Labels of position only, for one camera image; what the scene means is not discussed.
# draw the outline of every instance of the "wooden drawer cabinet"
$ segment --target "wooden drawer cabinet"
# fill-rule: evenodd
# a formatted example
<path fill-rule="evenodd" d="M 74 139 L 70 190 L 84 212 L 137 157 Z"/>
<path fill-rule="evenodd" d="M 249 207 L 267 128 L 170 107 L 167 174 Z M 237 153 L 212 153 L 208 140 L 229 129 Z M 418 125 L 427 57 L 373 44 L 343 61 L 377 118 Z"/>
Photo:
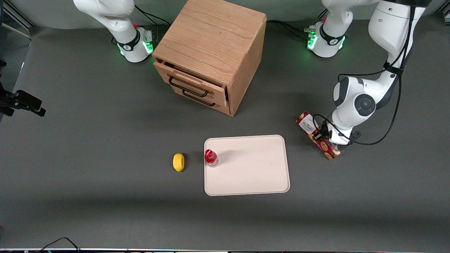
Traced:
<path fill-rule="evenodd" d="M 266 20 L 223 0 L 189 0 L 153 65 L 175 93 L 234 116 L 261 62 Z"/>

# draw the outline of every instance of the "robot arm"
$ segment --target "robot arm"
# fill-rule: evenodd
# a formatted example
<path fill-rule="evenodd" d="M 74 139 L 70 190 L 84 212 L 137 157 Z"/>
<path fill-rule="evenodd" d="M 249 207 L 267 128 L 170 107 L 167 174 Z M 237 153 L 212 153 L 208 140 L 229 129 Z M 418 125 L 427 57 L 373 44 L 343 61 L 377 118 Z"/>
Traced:
<path fill-rule="evenodd" d="M 135 8 L 134 0 L 73 0 L 75 6 L 104 25 L 117 40 L 117 46 L 130 62 L 145 60 L 153 51 L 153 35 L 135 27 L 129 15 Z"/>
<path fill-rule="evenodd" d="M 353 127 L 363 123 L 375 110 L 386 105 L 392 90 L 401 76 L 413 44 L 413 33 L 429 0 L 414 5 L 395 3 L 398 0 L 382 0 L 370 23 L 372 39 L 388 52 L 385 70 L 377 80 L 356 77 L 343 78 L 334 88 L 333 99 L 337 106 L 331 121 L 327 123 L 330 141 L 339 145 L 349 143 Z"/>
<path fill-rule="evenodd" d="M 380 0 L 322 0 L 322 4 L 329 10 L 325 20 L 310 26 L 319 32 L 308 49 L 316 55 L 324 58 L 334 56 L 342 47 L 344 34 L 353 21 L 353 13 L 350 8 L 356 6 L 371 5 Z"/>

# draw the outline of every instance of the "black drawer handle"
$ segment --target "black drawer handle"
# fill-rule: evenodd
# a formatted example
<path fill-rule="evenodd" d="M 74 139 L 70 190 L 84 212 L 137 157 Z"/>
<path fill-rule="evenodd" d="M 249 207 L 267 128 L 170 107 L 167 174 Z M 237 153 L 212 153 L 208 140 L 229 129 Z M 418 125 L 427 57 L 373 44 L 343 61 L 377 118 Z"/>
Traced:
<path fill-rule="evenodd" d="M 210 103 L 207 103 L 207 102 L 205 102 L 205 101 L 203 101 L 203 100 L 200 100 L 200 99 L 198 99 L 198 98 L 196 98 L 196 97 L 193 97 L 193 96 L 187 94 L 184 90 L 183 90 L 183 95 L 185 95 L 185 96 L 188 97 L 188 98 L 192 98 L 192 99 L 194 99 L 195 101 L 198 101 L 198 102 L 200 102 L 200 103 L 202 103 L 202 104 L 205 104 L 205 105 L 207 105 L 207 106 L 213 107 L 213 106 L 216 105 L 216 103 L 210 104 Z"/>
<path fill-rule="evenodd" d="M 200 93 L 197 93 L 197 92 L 195 92 L 195 91 L 193 91 L 193 90 L 186 89 L 186 88 L 184 88 L 184 87 L 182 87 L 182 86 L 180 86 L 180 85 L 178 85 L 178 84 L 175 84 L 175 83 L 172 82 L 172 80 L 173 80 L 173 77 L 170 77 L 170 78 L 169 78 L 169 83 L 170 83 L 170 85 L 175 86 L 175 87 L 177 87 L 178 89 L 182 89 L 183 92 L 187 91 L 187 92 L 192 93 L 192 94 L 194 94 L 194 95 L 196 95 L 196 96 L 199 96 L 199 97 L 201 97 L 201 98 L 204 98 L 204 97 L 206 97 L 206 95 L 208 95 L 208 91 L 205 91 L 204 94 L 200 94 Z"/>

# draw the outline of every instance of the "gray table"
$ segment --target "gray table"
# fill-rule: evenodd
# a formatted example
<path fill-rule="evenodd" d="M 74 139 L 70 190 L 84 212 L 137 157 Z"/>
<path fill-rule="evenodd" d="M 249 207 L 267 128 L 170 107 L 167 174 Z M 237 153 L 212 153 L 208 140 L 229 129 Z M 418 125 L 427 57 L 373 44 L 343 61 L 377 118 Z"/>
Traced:
<path fill-rule="evenodd" d="M 269 24 L 235 117 L 174 94 L 151 60 L 123 59 L 105 29 L 34 30 L 16 89 L 41 98 L 47 114 L 16 111 L 0 125 L 2 247 L 68 236 L 82 248 L 448 252 L 450 46 L 442 19 L 418 24 L 384 142 L 354 145 L 330 162 L 294 123 L 305 110 L 334 109 L 337 74 L 382 67 L 387 54 L 367 25 L 355 21 L 342 51 L 320 59 Z M 357 128 L 361 141 L 385 132 L 394 105 Z M 207 138 L 268 134 L 286 140 L 287 193 L 204 193 Z M 171 165 L 178 152 L 187 156 L 183 173 Z"/>

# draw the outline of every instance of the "red bottle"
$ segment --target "red bottle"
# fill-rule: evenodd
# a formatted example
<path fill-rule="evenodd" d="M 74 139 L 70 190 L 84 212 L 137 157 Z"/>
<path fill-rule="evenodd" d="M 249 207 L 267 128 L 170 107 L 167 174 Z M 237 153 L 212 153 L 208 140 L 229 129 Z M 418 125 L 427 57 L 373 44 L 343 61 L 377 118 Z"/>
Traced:
<path fill-rule="evenodd" d="M 209 167 L 215 167 L 219 163 L 217 154 L 214 151 L 212 151 L 211 149 L 206 150 L 205 161 L 209 165 Z"/>

